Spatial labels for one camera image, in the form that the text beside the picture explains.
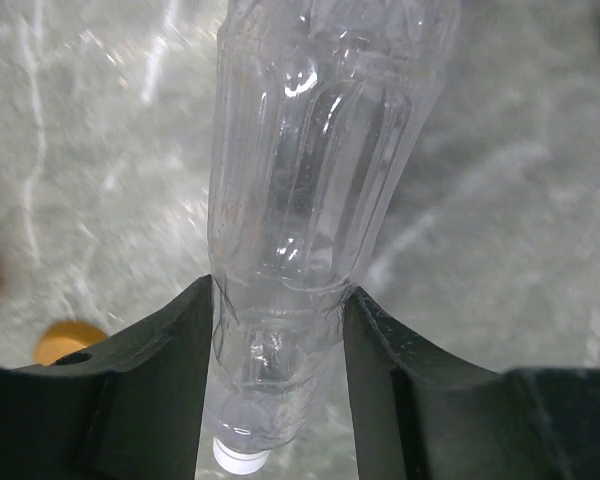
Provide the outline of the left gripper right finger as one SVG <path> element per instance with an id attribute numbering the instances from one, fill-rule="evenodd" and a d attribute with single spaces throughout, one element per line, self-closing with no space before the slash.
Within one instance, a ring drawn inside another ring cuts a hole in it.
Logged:
<path id="1" fill-rule="evenodd" d="M 357 290 L 344 310 L 363 479 L 600 479 L 600 369 L 496 373 Z"/>

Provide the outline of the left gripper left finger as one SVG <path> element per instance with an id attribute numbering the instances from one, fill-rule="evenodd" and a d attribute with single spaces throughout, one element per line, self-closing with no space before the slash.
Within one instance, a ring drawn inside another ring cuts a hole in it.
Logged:
<path id="1" fill-rule="evenodd" d="M 0 479 L 191 479 L 213 323 L 201 277 L 50 366 L 0 367 Z"/>

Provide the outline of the orange bottle cap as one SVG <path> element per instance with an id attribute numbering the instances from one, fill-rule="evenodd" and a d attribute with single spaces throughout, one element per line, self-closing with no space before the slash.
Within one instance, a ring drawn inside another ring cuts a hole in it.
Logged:
<path id="1" fill-rule="evenodd" d="M 33 350 L 35 364 L 51 365 L 55 361 L 105 340 L 108 335 L 84 321 L 59 321 L 40 337 Z"/>

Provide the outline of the clear bottle white cap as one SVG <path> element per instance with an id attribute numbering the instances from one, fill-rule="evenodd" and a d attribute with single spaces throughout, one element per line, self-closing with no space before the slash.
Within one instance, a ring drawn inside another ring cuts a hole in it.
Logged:
<path id="1" fill-rule="evenodd" d="M 321 403 L 343 305 L 443 87 L 456 1 L 232 1 L 218 31 L 203 420 L 260 470 Z"/>

